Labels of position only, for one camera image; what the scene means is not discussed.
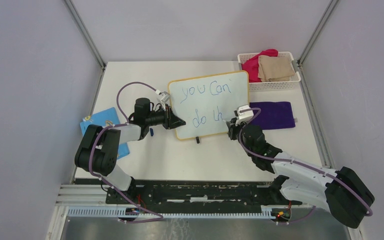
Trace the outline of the yellow framed whiteboard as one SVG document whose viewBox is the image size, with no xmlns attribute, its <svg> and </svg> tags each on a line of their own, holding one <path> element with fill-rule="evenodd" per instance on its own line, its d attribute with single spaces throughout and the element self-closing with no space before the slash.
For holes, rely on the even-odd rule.
<svg viewBox="0 0 384 240">
<path fill-rule="evenodd" d="M 249 75 L 233 71 L 170 81 L 173 113 L 185 121 L 175 129 L 179 140 L 226 133 L 226 122 L 249 103 Z"/>
</svg>

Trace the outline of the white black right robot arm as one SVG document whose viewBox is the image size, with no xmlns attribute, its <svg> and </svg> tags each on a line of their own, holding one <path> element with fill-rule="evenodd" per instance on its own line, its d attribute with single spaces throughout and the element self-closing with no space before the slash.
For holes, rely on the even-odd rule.
<svg viewBox="0 0 384 240">
<path fill-rule="evenodd" d="M 337 170 L 300 160 L 268 143 L 258 125 L 236 118 L 225 124 L 229 138 L 239 142 L 255 166 L 276 176 L 268 191 L 273 203 L 288 200 L 310 204 L 353 229 L 364 217 L 373 215 L 375 197 L 351 168 Z"/>
</svg>

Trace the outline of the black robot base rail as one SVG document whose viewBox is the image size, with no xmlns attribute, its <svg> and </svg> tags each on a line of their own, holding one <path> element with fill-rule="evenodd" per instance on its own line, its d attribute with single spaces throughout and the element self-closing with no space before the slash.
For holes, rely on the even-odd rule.
<svg viewBox="0 0 384 240">
<path fill-rule="evenodd" d="M 301 205 L 269 181 L 136 179 L 125 195 L 159 214 L 256 214 L 262 206 Z"/>
</svg>

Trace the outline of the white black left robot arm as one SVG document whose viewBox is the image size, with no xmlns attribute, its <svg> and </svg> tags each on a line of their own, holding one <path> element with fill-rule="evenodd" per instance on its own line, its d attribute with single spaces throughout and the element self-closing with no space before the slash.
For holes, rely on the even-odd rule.
<svg viewBox="0 0 384 240">
<path fill-rule="evenodd" d="M 151 126 L 161 125 L 166 130 L 172 130 L 186 125 L 186 121 L 176 116 L 167 103 L 161 103 L 156 110 L 151 109 L 151 106 L 148 98 L 138 98 L 127 123 L 107 127 L 89 125 L 74 157 L 76 167 L 119 189 L 117 196 L 125 204 L 136 200 L 137 190 L 130 186 L 134 178 L 116 163 L 119 146 L 143 140 Z"/>
</svg>

